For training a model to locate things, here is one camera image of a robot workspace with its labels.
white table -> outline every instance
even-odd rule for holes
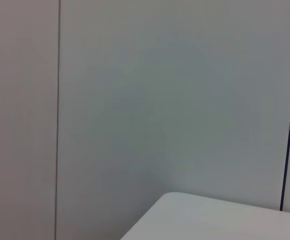
[[[172,192],[122,240],[290,240],[290,213]]]

